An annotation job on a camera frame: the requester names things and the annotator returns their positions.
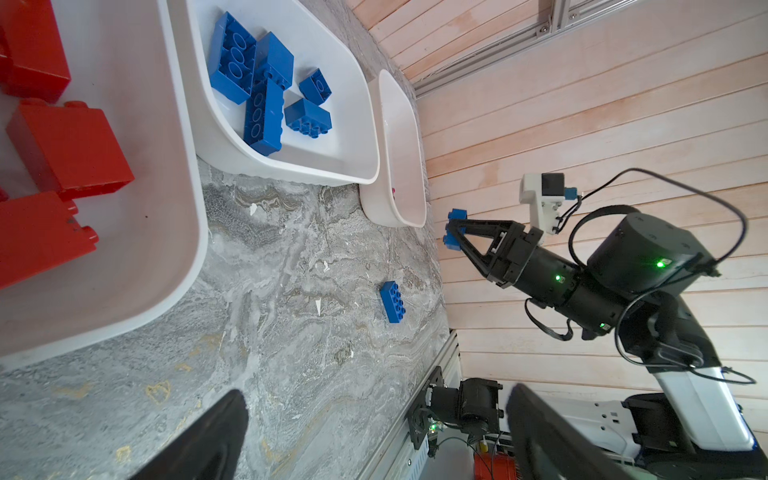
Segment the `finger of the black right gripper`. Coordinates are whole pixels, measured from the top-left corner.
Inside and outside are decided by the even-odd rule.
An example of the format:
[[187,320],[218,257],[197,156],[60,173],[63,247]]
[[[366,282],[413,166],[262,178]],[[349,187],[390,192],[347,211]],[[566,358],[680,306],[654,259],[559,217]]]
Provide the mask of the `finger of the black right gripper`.
[[[470,230],[468,233],[456,231],[453,233],[453,236],[460,250],[470,260],[480,275],[487,279],[497,259],[498,232],[495,230]],[[484,251],[480,251],[472,242],[471,237],[489,240],[490,243]]]
[[509,220],[466,219],[454,220],[452,225],[454,227],[465,229],[463,235],[461,235],[459,232],[456,232],[457,237],[466,235],[478,237],[496,237],[502,233],[507,233],[511,229],[514,229],[516,227],[516,222]]

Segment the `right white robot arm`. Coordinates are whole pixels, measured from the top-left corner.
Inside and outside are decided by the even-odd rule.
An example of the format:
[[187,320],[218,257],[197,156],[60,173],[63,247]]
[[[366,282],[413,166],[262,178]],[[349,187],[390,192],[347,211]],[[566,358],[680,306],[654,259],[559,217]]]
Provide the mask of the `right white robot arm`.
[[563,315],[569,331],[586,340],[612,335],[620,355],[644,367],[660,391],[588,402],[518,385],[501,401],[495,381],[447,388],[434,373],[408,409],[412,442],[427,442],[432,419],[471,441],[506,432],[527,479],[624,479],[626,462],[660,479],[765,478],[766,455],[730,391],[751,378],[721,364],[682,299],[696,279],[717,274],[718,260],[690,231],[631,206],[597,215],[620,222],[587,261],[543,248],[534,226],[471,220],[457,209],[444,241],[488,281],[522,292],[527,306]]

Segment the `red lego brick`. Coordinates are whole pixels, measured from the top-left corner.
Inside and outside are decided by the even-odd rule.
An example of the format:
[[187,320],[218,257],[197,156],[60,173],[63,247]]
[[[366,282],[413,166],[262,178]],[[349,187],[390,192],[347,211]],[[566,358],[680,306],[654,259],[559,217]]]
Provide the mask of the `red lego brick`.
[[1,3],[1,87],[7,95],[55,103],[71,80],[52,3]]
[[74,200],[111,194],[135,180],[104,111],[82,101],[54,106],[23,99],[6,133],[42,192]]
[[96,250],[99,236],[75,219],[72,200],[44,192],[1,203],[1,287]]

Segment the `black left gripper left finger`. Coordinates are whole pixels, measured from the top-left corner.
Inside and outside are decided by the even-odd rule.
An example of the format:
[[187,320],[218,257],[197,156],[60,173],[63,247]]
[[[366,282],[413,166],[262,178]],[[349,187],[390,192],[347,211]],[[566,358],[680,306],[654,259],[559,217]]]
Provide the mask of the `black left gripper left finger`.
[[233,389],[131,479],[233,479],[248,421],[244,395]]

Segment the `blue small lego brick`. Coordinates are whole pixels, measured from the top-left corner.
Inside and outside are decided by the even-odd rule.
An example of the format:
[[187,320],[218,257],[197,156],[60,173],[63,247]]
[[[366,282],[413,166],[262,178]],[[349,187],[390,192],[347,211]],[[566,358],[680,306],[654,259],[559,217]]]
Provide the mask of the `blue small lego brick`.
[[315,105],[322,105],[332,95],[332,90],[319,68],[313,70],[299,83],[302,95]]

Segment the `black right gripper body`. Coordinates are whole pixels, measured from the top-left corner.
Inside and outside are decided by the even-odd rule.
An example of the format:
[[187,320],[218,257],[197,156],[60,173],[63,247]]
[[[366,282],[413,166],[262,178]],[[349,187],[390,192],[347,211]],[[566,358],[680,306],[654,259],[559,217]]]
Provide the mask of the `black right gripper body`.
[[590,336],[618,326],[627,301],[601,285],[587,270],[538,245],[538,230],[514,221],[492,224],[494,237],[485,254],[486,279],[514,287],[535,303],[574,321]]

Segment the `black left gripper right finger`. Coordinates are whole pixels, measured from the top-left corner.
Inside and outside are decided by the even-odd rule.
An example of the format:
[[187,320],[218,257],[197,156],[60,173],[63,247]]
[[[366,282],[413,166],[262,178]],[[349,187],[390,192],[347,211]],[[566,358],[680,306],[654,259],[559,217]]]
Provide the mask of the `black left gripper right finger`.
[[539,396],[515,385],[506,406],[516,463],[525,479],[628,479],[636,423],[619,401]]

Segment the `blue long lego brick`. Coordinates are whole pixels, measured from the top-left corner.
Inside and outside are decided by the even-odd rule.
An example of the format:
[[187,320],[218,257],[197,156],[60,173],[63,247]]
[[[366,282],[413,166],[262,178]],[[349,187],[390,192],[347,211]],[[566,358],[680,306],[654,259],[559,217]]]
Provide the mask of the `blue long lego brick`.
[[283,90],[270,79],[258,81],[246,102],[243,139],[263,156],[282,148],[283,105]]
[[214,26],[207,68],[211,86],[240,105],[251,96],[257,40],[229,12]]
[[402,294],[395,281],[387,281],[380,288],[380,297],[390,323],[400,323],[406,313]]

